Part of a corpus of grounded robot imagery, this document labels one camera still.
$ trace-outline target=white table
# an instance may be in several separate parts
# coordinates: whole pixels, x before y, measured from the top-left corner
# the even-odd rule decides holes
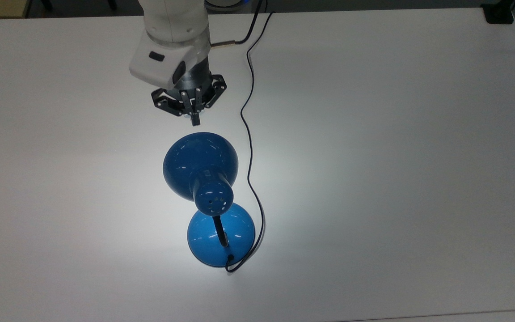
[[[260,16],[260,29],[265,16]],[[251,16],[210,16],[213,41]],[[482,10],[274,14],[247,108],[266,235],[228,275],[186,242],[178,138],[239,154],[247,45],[202,125],[129,75],[141,17],[0,21],[0,322],[320,322],[515,309],[515,24]]]

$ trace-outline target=black cable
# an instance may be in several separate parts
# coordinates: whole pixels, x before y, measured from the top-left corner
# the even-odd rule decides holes
[[[264,231],[264,227],[265,227],[265,224],[266,224],[266,215],[264,214],[264,211],[263,211],[262,202],[260,201],[259,196],[258,196],[257,192],[255,191],[255,189],[253,188],[252,183],[251,183],[251,181],[249,179],[249,175],[252,172],[253,143],[252,143],[252,134],[249,131],[248,122],[244,118],[244,109],[248,105],[248,102],[249,102],[250,98],[252,97],[253,85],[255,83],[255,75],[253,73],[253,65],[252,65],[252,61],[251,61],[251,58],[249,56],[249,53],[253,49],[253,47],[256,45],[256,43],[258,43],[258,41],[262,38],[262,35],[263,35],[264,31],[266,30],[267,23],[270,22],[270,18],[272,16],[272,14],[274,14],[274,12],[271,12],[269,14],[269,16],[267,16],[266,23],[263,25],[262,33],[260,33],[260,35],[256,39],[256,41],[251,45],[251,47],[249,47],[248,51],[246,51],[246,53],[245,53],[245,57],[248,60],[249,71],[251,72],[251,75],[252,75],[252,86],[251,86],[251,89],[249,91],[248,98],[245,100],[245,103],[243,104],[243,106],[241,107],[241,110],[240,110],[240,117],[241,117],[241,120],[244,122],[245,129],[248,132],[248,139],[249,139],[249,166],[248,166],[247,181],[248,181],[249,188],[252,190],[253,195],[256,198],[257,205],[259,206],[260,214],[262,215],[262,227],[259,230],[259,235],[257,236],[257,240],[254,243],[254,245],[249,249],[248,253],[241,259],[241,261],[238,263],[238,265],[236,265],[236,267],[234,267],[233,269],[229,269],[229,262],[233,258],[232,257],[228,257],[228,261],[225,263],[225,269],[229,273],[234,273],[235,271],[237,271],[237,269],[239,269],[251,257],[251,255],[254,253],[254,251],[258,248],[260,242],[262,241],[263,231]]]
[[[259,14],[259,9],[262,7],[262,2],[263,2],[263,0],[259,0],[259,2],[257,3],[256,12],[253,13],[253,20],[252,20],[252,24],[249,25],[248,34],[245,35],[244,39],[242,39],[240,41],[236,41],[236,45],[241,45],[242,43],[245,43],[246,41],[248,41],[250,35],[252,34],[253,26],[256,24],[256,20],[258,18],[258,14]]]

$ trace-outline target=blue desk lamp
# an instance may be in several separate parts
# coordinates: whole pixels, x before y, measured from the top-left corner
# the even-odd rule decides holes
[[[198,208],[188,225],[194,256],[213,267],[241,261],[253,245],[255,227],[246,210],[233,203],[233,146],[213,133],[186,135],[166,153],[163,172],[168,186]]]

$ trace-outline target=blue lamp base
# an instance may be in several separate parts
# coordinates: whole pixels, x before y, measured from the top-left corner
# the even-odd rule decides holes
[[[241,261],[255,238],[253,220],[238,204],[233,203],[220,218],[228,239],[227,247],[221,245],[211,216],[198,211],[188,225],[190,250],[199,261],[213,267],[225,267],[229,255],[233,256],[229,265]]]

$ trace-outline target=power cord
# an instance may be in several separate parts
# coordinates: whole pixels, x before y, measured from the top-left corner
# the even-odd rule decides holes
[[[264,31],[266,30],[267,24],[268,24],[268,22],[270,22],[270,18],[272,16],[272,14],[274,14],[274,13],[275,12],[271,12],[269,14],[269,16],[267,16],[266,23],[263,25],[262,33],[260,33],[260,35],[256,39],[256,41],[253,42],[251,47],[249,47],[248,51],[246,51],[246,53],[245,53],[245,57],[248,60],[249,71],[251,72],[251,75],[252,75],[252,86],[251,86],[251,89],[249,91],[248,98],[245,100],[245,103],[243,104],[243,106],[241,107],[241,110],[240,110],[240,117],[241,117],[241,120],[244,122],[245,129],[248,132],[248,139],[249,139],[249,167],[248,167],[247,181],[248,181],[249,188],[252,190],[253,195],[256,198],[257,205],[259,206],[260,214],[262,215],[262,227],[259,230],[259,235],[257,236],[257,240],[254,243],[254,245],[249,249],[248,253],[241,259],[241,261],[232,269],[229,268],[229,266],[230,266],[229,263],[230,263],[230,261],[233,260],[233,256],[228,256],[228,260],[225,263],[225,269],[226,269],[226,271],[228,273],[234,273],[235,271],[237,271],[237,269],[239,269],[251,257],[251,255],[254,253],[254,251],[258,248],[258,246],[262,242],[262,236],[263,236],[264,227],[265,227],[265,224],[266,224],[266,215],[264,214],[264,211],[263,211],[262,202],[260,201],[259,196],[258,196],[257,192],[255,191],[255,189],[253,188],[252,183],[251,183],[251,181],[249,179],[249,175],[250,175],[250,173],[252,171],[252,163],[253,163],[253,142],[252,142],[252,134],[249,131],[248,122],[245,120],[245,117],[244,117],[244,110],[245,110],[245,107],[248,105],[248,102],[249,102],[250,98],[252,97],[253,85],[255,83],[255,75],[253,73],[253,65],[252,65],[252,60],[251,60],[251,56],[249,55],[249,53],[253,49],[253,47],[255,47],[255,45],[259,42],[259,40],[262,38],[262,35],[263,35]]]
[[[233,46],[233,45],[241,45],[242,43],[245,43],[246,41],[248,41],[249,37],[252,35],[253,27],[256,24],[256,20],[258,19],[258,14],[259,14],[260,8],[262,7],[262,2],[263,2],[263,0],[259,0],[259,2],[257,3],[256,11],[253,13],[252,23],[251,23],[251,25],[249,25],[248,34],[245,35],[244,39],[215,42],[210,45],[210,48],[216,49],[216,48],[228,47],[228,46]],[[268,5],[268,0],[266,0],[266,7],[265,7],[264,12],[266,12],[266,10],[267,10],[267,5]]]

